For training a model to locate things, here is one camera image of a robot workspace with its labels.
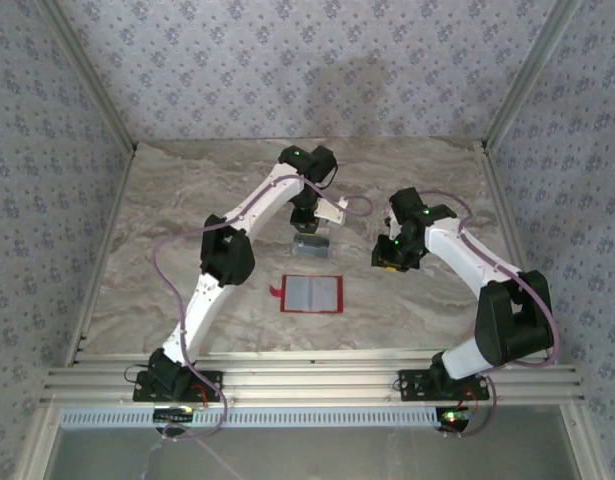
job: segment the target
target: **table surface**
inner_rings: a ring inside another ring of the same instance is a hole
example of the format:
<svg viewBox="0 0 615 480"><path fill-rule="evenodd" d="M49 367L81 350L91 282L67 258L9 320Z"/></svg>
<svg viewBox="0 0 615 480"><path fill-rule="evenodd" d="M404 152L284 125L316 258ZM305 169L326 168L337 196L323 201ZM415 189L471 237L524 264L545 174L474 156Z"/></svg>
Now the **table surface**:
<svg viewBox="0 0 615 480"><path fill-rule="evenodd" d="M439 258L427 255L418 271L390 273L370 266L388 198L401 188L440 188L461 196L475 212L470 230L494 253L509 259L481 166L470 141L447 138L230 140L140 144L131 168L102 287L84 351L150 353L176 325L173 297L154 275L152 247L167 236L203 225L238 205L270 172L292 143L322 144L340 170L334 196L372 199L369 218L349 217L331 228L331 258L295 257L283 207L253 244L256 268L228 299L201 345L203 352L446 348L471 334L476 299ZM453 201L427 196L429 205ZM200 239L165 248L162 270L188 301L199 274ZM280 312L269 286L284 274L342 275L344 312Z"/></svg>

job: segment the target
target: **wall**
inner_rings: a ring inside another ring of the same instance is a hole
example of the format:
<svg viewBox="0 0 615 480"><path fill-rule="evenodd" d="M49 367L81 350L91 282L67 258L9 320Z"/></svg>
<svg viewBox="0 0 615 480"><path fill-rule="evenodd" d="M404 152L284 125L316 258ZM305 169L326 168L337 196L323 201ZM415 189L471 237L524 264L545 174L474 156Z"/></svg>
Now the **wall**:
<svg viewBox="0 0 615 480"><path fill-rule="evenodd" d="M615 2L583 2L496 157L615 475Z"/></svg>
<svg viewBox="0 0 615 480"><path fill-rule="evenodd" d="M124 158L34 3L0 1L0 479L64 359Z"/></svg>
<svg viewBox="0 0 615 480"><path fill-rule="evenodd" d="M483 137L552 0L61 0L132 137Z"/></svg>

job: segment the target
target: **white robotic arm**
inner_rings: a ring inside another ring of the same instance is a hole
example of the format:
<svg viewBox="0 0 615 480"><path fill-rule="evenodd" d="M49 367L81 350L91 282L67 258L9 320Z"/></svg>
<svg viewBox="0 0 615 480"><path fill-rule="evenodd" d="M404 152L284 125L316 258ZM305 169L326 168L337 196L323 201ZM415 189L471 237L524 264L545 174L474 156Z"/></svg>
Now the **white robotic arm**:
<svg viewBox="0 0 615 480"><path fill-rule="evenodd" d="M147 377L139 376L154 389L157 397L162 394L166 398L181 399L192 385L181 338L188 351L198 349L220 307L253 271L255 261L251 244L280 207L287 202L293 203L290 223L298 231L313 233L316 230L319 195L313 188L305 187L305 180L313 185L334 171L337 163L333 153L322 146L312 152L291 146L282 151L278 161L244 202L223 217L210 215L207 218L200 252L201 274L185 318L163 346L150 356Z"/></svg>
<svg viewBox="0 0 615 480"><path fill-rule="evenodd" d="M278 181L278 178L297 175L296 168L289 164L276 165L269 176L247 199L225 214L226 222L236 231L243 231L250 242L256 238L262 226L274 214L303 190L304 183L299 178ZM185 317L185 343L187 349L195 352L214 321L218 310L235 285L220 285L220 281L209 272L201 273L198 284L187 306ZM180 346L180 322L163 344L164 353L174 362L184 363Z"/></svg>
<svg viewBox="0 0 615 480"><path fill-rule="evenodd" d="M553 346L543 312L499 268L522 278L549 305L544 276L537 271L524 273L499 258L469 232L460 231L453 211L445 205L428 207L415 188L398 191L390 198L390 206L385 220L390 233L379 235L372 265L404 272L419 268L425 254L435 254L465 281L479 301L474 336L434 357L430 373L437 388ZM520 311L514 312L512 303L521 305Z"/></svg>

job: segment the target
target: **purple cable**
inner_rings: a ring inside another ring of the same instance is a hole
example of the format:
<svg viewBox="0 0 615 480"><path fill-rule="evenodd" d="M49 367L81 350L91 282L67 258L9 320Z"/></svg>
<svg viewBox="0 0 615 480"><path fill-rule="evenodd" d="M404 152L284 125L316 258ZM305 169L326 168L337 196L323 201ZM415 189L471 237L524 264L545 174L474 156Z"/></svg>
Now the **purple cable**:
<svg viewBox="0 0 615 480"><path fill-rule="evenodd" d="M214 433L216 433L218 430L222 428L223 424L227 420L227 412L229 410L229 405L227 402L227 397L225 397L225 394L218 387L216 387L216 385L214 385L214 383L211 382L207 377L205 377L202 373L196 370L194 363L189 359L189 355L187 353L187 342L185 340L185 316L186 316L185 315L185 305L183 303L183 299L178 289L174 286L173 283L169 281L169 279L165 276L165 274L162 272L162 270L158 266L158 259L157 259L158 253L160 252L160 250L162 250L167 245L170 245L183 238L198 237L205 232L211 232L212 230L219 230L221 228L224 228L226 226L236 223L243 215L245 215L256 204L256 202L258 202L265 195L265 193L267 193L270 189L274 188L279 182L282 182L284 180L294 180L294 179L298 179L302 181L303 183L307 184L308 186L310 186L323 199L331 203L334 206L334 208L336 208L337 210L340 210L341 212L345 214L355 215L357 217L367 217L371 215L371 213L374 210L374 205L372 204L371 200L363 195L349 195L345 197L348 200L362 199L369 205L368 211L357 212L355 210L341 207L340 205L338 205L338 203L335 200L333 200L329 195L327 195L320 187L318 187L311 180L308 180L296 174L282 175L274 179L272 182L268 183L267 185L265 185L265 187L262 188L260 192L258 192L247 205L245 205L245 207L240 211L237 217L231 218L223 223L211 225L209 227L202 227L202 228L197 228L194 230L189 230L179 235L174 235L172 237L166 238L165 240L162 240L161 242L159 242L151 251L151 264L154 267L154 270L156 271L156 275L158 275L158 278L160 278L160 280L164 283L165 287L174 295L176 299L176 305L178 308L178 320L180 322L180 348L181 348L183 360L185 362L185 366L189 368L189 370L196 376L196 378L198 378L201 382L203 382L205 385L211 388L216 393L216 395L218 395L218 398L223 404L223 412L220 416L218 423L213 428L209 429L208 431L204 433L199 433L196 435L188 435L184 437L183 436L169 437L166 434L166 432L168 428L171 428L172 424L168 424L163 428L162 437L164 440L170 440L173 442L178 442L181 440L183 441L202 440L204 438L209 437L210 435L213 435Z"/></svg>

